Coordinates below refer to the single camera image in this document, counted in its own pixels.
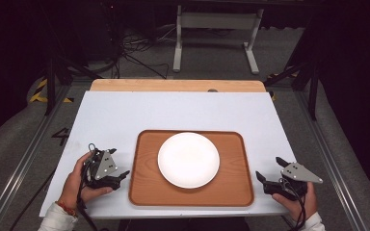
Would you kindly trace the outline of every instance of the human hand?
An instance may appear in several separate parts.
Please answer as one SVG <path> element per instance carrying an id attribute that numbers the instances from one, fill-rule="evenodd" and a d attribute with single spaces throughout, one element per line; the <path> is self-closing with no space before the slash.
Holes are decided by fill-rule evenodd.
<path id="1" fill-rule="evenodd" d="M 79 192 L 80 182 L 82 180 L 81 179 L 82 167 L 84 162 L 87 159 L 89 159 L 91 155 L 92 153 L 88 152 L 84 156 L 82 156 L 79 160 L 77 160 L 73 172 L 71 172 L 68 175 L 65 181 L 65 185 L 63 186 L 63 191 L 59 198 L 59 201 L 63 201 L 69 209 L 75 210 L 77 208 L 77 194 Z M 96 197 L 110 193 L 112 191 L 113 189 L 111 187 L 104 187 L 100 189 L 92 189 L 89 187 L 85 187 L 81 191 L 81 197 L 83 201 L 86 203 Z"/>
<path id="2" fill-rule="evenodd" d="M 277 193 L 274 193 L 272 195 L 272 198 L 289 211 L 291 219 L 293 219 L 294 221 L 298 221 L 299 215 L 302 212 L 302 206 L 300 205 L 300 202 L 298 200 L 291 201 Z M 305 220 L 307 220 L 317 212 L 317 196 L 315 194 L 314 185 L 312 182 L 307 182 L 307 193 L 305 194 L 304 208 Z"/>

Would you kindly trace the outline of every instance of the orange tray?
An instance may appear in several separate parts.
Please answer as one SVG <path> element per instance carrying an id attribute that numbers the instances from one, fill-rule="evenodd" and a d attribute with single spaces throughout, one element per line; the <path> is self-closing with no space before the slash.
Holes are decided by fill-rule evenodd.
<path id="1" fill-rule="evenodd" d="M 167 181 L 158 167 L 158 152 L 171 136 L 181 132 L 145 130 L 137 140 L 129 199 L 142 206 L 249 206 L 253 187 L 243 138 L 235 132 L 195 133 L 211 140 L 221 164 L 215 178 L 196 189 L 182 189 Z"/>

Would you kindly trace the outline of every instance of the white sleeve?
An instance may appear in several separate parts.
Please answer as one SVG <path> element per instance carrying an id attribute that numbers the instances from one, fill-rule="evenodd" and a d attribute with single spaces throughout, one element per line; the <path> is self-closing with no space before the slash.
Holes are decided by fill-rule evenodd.
<path id="1" fill-rule="evenodd" d="M 39 231 L 71 231 L 77 218 L 69 215 L 62 207 L 53 203 L 41 222 Z"/>
<path id="2" fill-rule="evenodd" d="M 305 221 L 302 231 L 325 231 L 324 224 L 321 223 L 321 217 L 316 212 L 310 218 Z"/>

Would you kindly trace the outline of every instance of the white table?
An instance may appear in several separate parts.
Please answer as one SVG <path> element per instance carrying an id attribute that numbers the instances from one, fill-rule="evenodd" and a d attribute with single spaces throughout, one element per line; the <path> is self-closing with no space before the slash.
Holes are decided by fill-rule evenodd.
<path id="1" fill-rule="evenodd" d="M 281 167 L 295 157 L 267 92 L 87 91 L 75 119 L 59 166 L 40 210 L 56 201 L 76 160 L 88 152 L 116 148 L 119 170 L 131 170 L 137 136 L 146 129 L 234 131 L 242 135 L 250 163 L 254 202 L 248 207 L 135 206 L 128 199 L 130 175 L 121 188 L 87 203 L 92 218 L 169 218 L 268 216 L 286 213 L 257 181 L 258 170 L 277 181 Z"/>

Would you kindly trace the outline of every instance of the wooden board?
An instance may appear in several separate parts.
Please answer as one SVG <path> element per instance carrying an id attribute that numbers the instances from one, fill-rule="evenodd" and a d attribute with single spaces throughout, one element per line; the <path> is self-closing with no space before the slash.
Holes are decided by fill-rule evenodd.
<path id="1" fill-rule="evenodd" d="M 211 140 L 221 164 L 215 178 L 196 189 L 167 181 L 158 167 L 158 152 L 169 137 L 185 131 L 145 130 L 137 140 L 129 199 L 143 206 L 249 206 L 253 203 L 251 174 L 243 138 L 235 132 L 191 131 Z"/>
<path id="2" fill-rule="evenodd" d="M 262 82 L 253 80 L 97 79 L 90 90 L 266 92 Z"/>

